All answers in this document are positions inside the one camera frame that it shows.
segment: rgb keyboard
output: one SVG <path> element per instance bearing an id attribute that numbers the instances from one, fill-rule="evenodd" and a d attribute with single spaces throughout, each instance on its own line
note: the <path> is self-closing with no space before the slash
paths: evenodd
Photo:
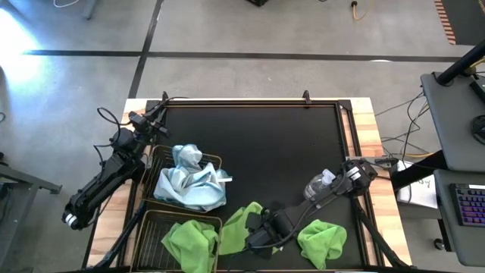
<path id="1" fill-rule="evenodd" d="M 485 228 L 485 186 L 451 184 L 453 205 L 458 223 L 464 226 Z"/>

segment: green microfiber cloth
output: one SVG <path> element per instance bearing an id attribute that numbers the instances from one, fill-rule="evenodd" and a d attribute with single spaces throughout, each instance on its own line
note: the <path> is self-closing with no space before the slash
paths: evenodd
<path id="1" fill-rule="evenodd" d="M 261 213 L 263 207 L 256 202 L 249 204 L 247 208 L 242 207 L 238 209 L 227 220 L 226 224 L 222 227 L 221 244 L 219 246 L 219 255 L 226 255 L 232 253 L 238 253 L 246 246 L 246 238 L 249 236 L 248 229 L 246 228 L 246 219 L 250 212 Z"/>
<path id="2" fill-rule="evenodd" d="M 346 240 L 345 228 L 320 220 L 314 220 L 298 234 L 302 256 L 320 270 L 325 269 L 325 259 L 340 257 Z"/>
<path id="3" fill-rule="evenodd" d="M 213 226 L 190 220 L 174 224 L 161 242 L 184 272 L 207 273 L 213 269 L 217 239 Z"/>

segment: clear plastic bottle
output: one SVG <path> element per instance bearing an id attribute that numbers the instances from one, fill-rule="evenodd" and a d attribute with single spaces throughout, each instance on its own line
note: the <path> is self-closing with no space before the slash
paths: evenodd
<path id="1" fill-rule="evenodd" d="M 306 185 L 305 190 L 303 191 L 303 196 L 307 200 L 310 200 L 313 196 L 329 187 L 333 179 L 335 179 L 335 175 L 333 175 L 331 171 L 324 169 L 321 174 L 317 174 L 310 180 L 310 183 Z"/>

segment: metal wire basket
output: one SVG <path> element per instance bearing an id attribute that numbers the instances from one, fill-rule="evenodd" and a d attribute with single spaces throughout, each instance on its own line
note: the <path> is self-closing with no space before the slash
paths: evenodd
<path id="1" fill-rule="evenodd" d="M 176 223 L 183 224 L 196 220 L 214 226 L 219 236 L 213 249 L 214 267 L 217 270 L 219 242 L 221 241 L 222 220 L 217 217 L 191 215 L 186 213 L 148 210 L 143 216 L 140 232 L 136 238 L 131 271 L 182 271 L 180 264 L 168 252 L 161 240 Z"/>
<path id="2" fill-rule="evenodd" d="M 164 200 L 156 199 L 153 196 L 155 187 L 157 186 L 158 178 L 160 177 L 160 172 L 162 168 L 174 168 L 174 157 L 172 156 L 172 147 L 157 145 L 153 148 L 150 154 L 151 167 L 147 170 L 143 177 L 142 183 L 145 184 L 143 187 L 143 199 L 148 202 L 155 202 L 164 206 L 170 206 L 178 209 L 188 210 L 191 212 L 205 213 L 195 209 L 188 209 L 183 204 L 176 202 L 167 202 Z M 202 154 L 202 159 L 199 162 L 201 168 L 204 168 L 208 163 L 212 163 L 214 168 L 220 169 L 222 166 L 222 158 L 216 155 Z"/>

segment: floor tile line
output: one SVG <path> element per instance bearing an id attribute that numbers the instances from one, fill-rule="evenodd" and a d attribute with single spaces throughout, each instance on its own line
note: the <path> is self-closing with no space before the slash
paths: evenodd
<path id="1" fill-rule="evenodd" d="M 85 57 L 139 57 L 137 51 L 106 51 L 106 50 L 48 50 L 34 49 L 22 52 L 22 55 L 34 56 L 85 56 Z"/>
<path id="2" fill-rule="evenodd" d="M 396 55 L 334 55 L 298 53 L 240 53 L 240 52 L 148 52 L 149 58 L 201 58 L 201 59 L 264 59 L 313 61 L 401 61 L 401 62 L 455 62 L 460 57 L 448 56 L 396 56 Z"/>
<path id="3" fill-rule="evenodd" d="M 161 4 L 164 0 L 157 0 L 155 3 L 155 8 L 153 10 L 152 19 L 150 20 L 149 29 L 146 33 L 145 42 L 143 43 L 142 54 L 139 57 L 138 65 L 136 66 L 135 75 L 133 76 L 133 81 L 131 82 L 130 92 L 128 93 L 128 99 L 136 98 L 138 93 L 139 84 L 142 80 L 143 70 L 145 69 L 146 59 L 150 46 L 152 45 L 153 35 L 155 34 L 155 29 L 157 28 L 158 15 L 161 12 Z"/>

